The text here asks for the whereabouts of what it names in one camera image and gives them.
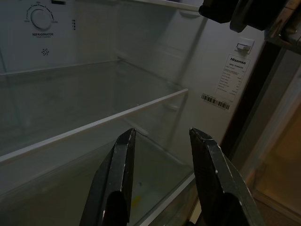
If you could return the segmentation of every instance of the hisense logo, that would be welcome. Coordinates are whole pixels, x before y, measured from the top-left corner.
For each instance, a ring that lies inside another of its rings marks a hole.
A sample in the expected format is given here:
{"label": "hisense logo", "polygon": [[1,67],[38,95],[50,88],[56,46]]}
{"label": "hisense logo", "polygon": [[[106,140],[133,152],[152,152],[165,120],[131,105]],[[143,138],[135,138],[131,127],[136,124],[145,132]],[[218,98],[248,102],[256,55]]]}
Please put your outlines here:
{"label": "hisense logo", "polygon": [[243,64],[243,65],[246,64],[245,61],[237,60],[237,59],[235,59],[235,58],[231,58],[230,60],[232,60],[232,61],[234,61],[234,62],[238,62],[238,63]]}

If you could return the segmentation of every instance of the temperature control dial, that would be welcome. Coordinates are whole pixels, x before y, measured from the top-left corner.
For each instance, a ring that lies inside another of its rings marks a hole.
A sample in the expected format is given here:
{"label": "temperature control dial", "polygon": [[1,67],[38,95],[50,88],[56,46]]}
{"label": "temperature control dial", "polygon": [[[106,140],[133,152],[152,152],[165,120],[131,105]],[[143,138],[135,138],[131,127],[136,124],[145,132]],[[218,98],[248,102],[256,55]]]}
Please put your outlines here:
{"label": "temperature control dial", "polygon": [[32,11],[31,21],[36,28],[47,30],[51,26],[52,19],[48,12],[42,9],[35,9]]}

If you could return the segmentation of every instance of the light switch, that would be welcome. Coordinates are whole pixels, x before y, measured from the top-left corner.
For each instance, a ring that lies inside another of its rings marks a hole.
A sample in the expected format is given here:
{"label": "light switch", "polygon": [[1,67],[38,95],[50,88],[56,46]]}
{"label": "light switch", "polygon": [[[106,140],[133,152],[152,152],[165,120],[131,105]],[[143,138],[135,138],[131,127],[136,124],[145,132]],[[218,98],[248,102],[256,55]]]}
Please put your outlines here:
{"label": "light switch", "polygon": [[240,37],[236,45],[235,51],[238,51],[241,54],[250,54],[253,44],[254,40]]}

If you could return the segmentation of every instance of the barcode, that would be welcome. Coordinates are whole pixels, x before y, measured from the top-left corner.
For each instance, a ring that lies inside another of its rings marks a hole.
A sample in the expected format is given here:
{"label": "barcode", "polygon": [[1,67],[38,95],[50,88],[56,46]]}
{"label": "barcode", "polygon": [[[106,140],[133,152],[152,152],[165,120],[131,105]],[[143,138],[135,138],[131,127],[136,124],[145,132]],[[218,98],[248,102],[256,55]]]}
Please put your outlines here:
{"label": "barcode", "polygon": [[218,101],[217,99],[215,99],[213,97],[210,97],[210,96],[208,96],[206,94],[202,95],[202,99],[205,100],[205,101],[207,101],[207,102],[210,102],[210,103],[212,103],[212,104],[214,104],[216,106],[224,108],[226,110],[229,110],[229,108],[230,108],[230,105],[228,103],[222,102],[222,101]]}

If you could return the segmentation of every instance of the specification label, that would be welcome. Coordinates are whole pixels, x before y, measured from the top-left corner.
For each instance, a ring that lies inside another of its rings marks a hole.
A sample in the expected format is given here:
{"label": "specification label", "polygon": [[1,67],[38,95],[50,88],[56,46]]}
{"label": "specification label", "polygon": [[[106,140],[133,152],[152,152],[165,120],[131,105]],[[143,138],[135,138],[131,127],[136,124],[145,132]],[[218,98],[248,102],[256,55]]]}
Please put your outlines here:
{"label": "specification label", "polygon": [[229,54],[215,95],[233,101],[249,66],[250,60]]}

